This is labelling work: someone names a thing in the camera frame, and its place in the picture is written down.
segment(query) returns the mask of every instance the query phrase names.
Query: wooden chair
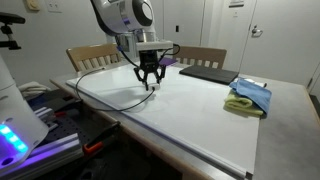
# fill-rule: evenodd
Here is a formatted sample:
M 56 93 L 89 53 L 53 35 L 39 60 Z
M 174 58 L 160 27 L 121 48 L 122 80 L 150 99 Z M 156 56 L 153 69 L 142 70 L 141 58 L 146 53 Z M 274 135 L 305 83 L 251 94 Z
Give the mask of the wooden chair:
M 182 64 L 222 69 L 226 54 L 224 49 L 181 46 L 180 52 L 173 58 Z
M 66 51 L 77 72 L 121 61 L 116 44 L 83 46 Z

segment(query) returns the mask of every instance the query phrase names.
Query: tabletop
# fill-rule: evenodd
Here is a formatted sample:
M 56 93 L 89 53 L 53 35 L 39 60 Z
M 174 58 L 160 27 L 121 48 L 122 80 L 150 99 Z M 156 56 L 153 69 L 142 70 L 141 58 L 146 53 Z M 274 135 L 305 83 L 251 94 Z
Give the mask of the tabletop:
M 126 64 L 128 63 L 122 61 L 108 65 L 106 69 Z M 66 81 L 81 77 L 85 73 L 70 73 L 52 78 L 50 81 L 77 97 L 74 89 L 68 86 Z M 267 83 L 267 88 L 272 92 L 269 114 L 260 120 L 253 179 L 318 179 L 320 123 L 305 87 L 242 74 L 239 76 Z M 89 107 L 105 107 L 99 101 L 80 94 Z M 119 112 L 97 111 L 97 113 L 110 121 L 120 121 L 128 135 L 182 172 L 185 179 L 190 176 L 197 179 L 238 179 L 234 174 L 207 163 L 192 152 L 131 121 Z

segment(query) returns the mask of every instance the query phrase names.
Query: white wall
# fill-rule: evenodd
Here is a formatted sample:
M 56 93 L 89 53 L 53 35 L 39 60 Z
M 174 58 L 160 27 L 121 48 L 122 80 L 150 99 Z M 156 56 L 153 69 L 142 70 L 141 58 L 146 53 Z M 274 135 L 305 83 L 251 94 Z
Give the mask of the white wall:
M 244 7 L 229 8 L 230 0 L 214 0 L 208 46 L 227 50 L 223 69 L 240 70 L 255 2 L 245 0 Z
M 16 13 L 27 21 L 12 26 L 14 37 L 23 49 L 0 49 L 0 53 L 18 84 L 35 80 L 53 87 L 50 78 L 74 72 L 65 53 L 67 48 L 105 43 L 106 38 L 89 0 L 60 0 L 62 13 L 49 13 L 45 0 L 38 1 L 41 6 L 38 13 L 28 11 L 24 1 L 0 1 L 0 12 Z M 230 0 L 206 0 L 201 46 L 227 49 L 224 69 L 240 68 L 255 1 L 245 0 L 243 8 L 230 9 Z M 163 8 L 163 0 L 151 2 L 155 11 Z M 235 10 L 238 17 L 233 17 Z M 163 17 L 156 20 L 158 36 L 162 38 Z
M 60 0 L 62 13 L 49 13 L 45 0 L 38 0 L 37 13 L 26 9 L 24 0 L 1 0 L 0 12 L 26 18 L 26 24 L 14 24 L 14 38 L 22 50 L 1 48 L 17 84 L 32 80 L 54 87 L 49 79 L 74 72 L 65 50 L 71 47 L 105 43 L 89 0 Z M 0 34 L 0 40 L 6 40 Z

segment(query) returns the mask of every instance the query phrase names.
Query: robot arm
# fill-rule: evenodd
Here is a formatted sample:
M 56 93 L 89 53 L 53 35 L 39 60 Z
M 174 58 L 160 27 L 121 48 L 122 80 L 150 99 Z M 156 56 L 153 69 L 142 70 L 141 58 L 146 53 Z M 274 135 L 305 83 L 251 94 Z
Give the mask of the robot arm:
M 140 66 L 135 65 L 134 72 L 146 90 L 149 90 L 148 75 L 153 73 L 156 83 L 165 77 L 165 66 L 159 65 L 158 50 L 170 49 L 170 41 L 157 41 L 154 29 L 154 14 L 149 0 L 91 0 L 97 21 L 101 29 L 110 36 L 132 32 L 140 56 Z

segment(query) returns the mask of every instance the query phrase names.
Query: black cable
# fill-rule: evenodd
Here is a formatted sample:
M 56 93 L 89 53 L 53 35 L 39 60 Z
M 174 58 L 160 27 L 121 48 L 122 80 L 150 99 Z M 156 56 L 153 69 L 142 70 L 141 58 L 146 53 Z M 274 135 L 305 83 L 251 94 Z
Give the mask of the black cable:
M 118 50 L 121 52 L 121 54 L 123 55 L 123 57 L 126 58 L 126 60 L 127 60 L 130 64 L 132 64 L 133 66 L 139 67 L 139 66 L 136 65 L 133 61 L 131 61 L 131 59 L 123 52 L 122 47 L 120 46 L 120 41 L 119 41 L 118 36 L 115 36 L 115 39 L 116 39 L 116 43 L 117 43 L 117 46 L 118 46 Z
M 166 50 L 162 53 L 162 55 L 160 56 L 159 62 L 160 62 L 160 61 L 164 58 L 164 56 L 166 56 L 166 55 L 173 56 L 173 55 L 176 55 L 176 54 L 178 54 L 178 53 L 180 52 L 180 45 L 179 45 L 179 44 L 173 44 L 173 46 L 178 47 L 177 52 L 172 53 L 172 54 L 168 54 L 167 52 L 170 51 L 170 50 L 173 50 L 174 48 L 166 49 Z
M 143 102 L 145 102 L 147 99 L 149 99 L 149 97 L 154 93 L 154 91 L 155 91 L 155 89 L 154 89 L 154 87 L 152 88 L 152 92 L 146 97 L 146 98 L 144 98 L 142 101 L 140 101 L 138 104 L 135 104 L 135 105 L 133 105 L 133 106 L 130 106 L 130 107 L 128 107 L 128 108 L 124 108 L 124 109 L 96 109 L 96 108 L 93 108 L 94 110 L 97 110 L 97 111 L 106 111 L 106 112 L 108 112 L 108 111 L 126 111 L 126 110 L 129 110 L 129 109 L 132 109 L 132 108 L 134 108 L 134 107 L 136 107 L 136 106 L 139 106 L 141 103 L 143 103 Z
M 81 96 L 80 96 L 80 94 L 79 94 L 79 89 L 78 89 L 78 85 L 79 85 L 80 81 L 81 81 L 84 77 L 86 77 L 87 75 L 93 74 L 93 73 L 95 73 L 95 72 L 98 72 L 98 71 L 101 71 L 101 70 L 104 70 L 104 69 L 105 69 L 105 68 L 97 69 L 97 70 L 88 72 L 88 73 L 86 73 L 86 74 L 84 74 L 83 76 L 80 77 L 80 79 L 77 81 L 76 86 L 75 86 L 75 91 L 76 91 L 76 94 L 77 94 L 78 98 L 80 99 L 80 101 L 83 101 L 83 99 L 81 98 Z M 91 108 L 91 109 L 97 110 L 97 111 L 106 111 L 106 112 L 108 112 L 108 111 L 126 111 L 126 110 L 132 109 L 132 108 L 140 105 L 141 103 L 145 102 L 145 101 L 146 101 L 147 99 L 149 99 L 149 97 L 154 93 L 154 91 L 155 91 L 155 88 L 152 87 L 152 92 L 151 92 L 146 98 L 144 98 L 144 99 L 143 99 L 142 101 L 140 101 L 139 103 L 137 103 L 137 104 L 135 104 L 135 105 L 133 105 L 133 106 L 130 106 L 130 107 L 128 107 L 128 108 L 124 108 L 124 109 L 98 109 L 98 108 Z

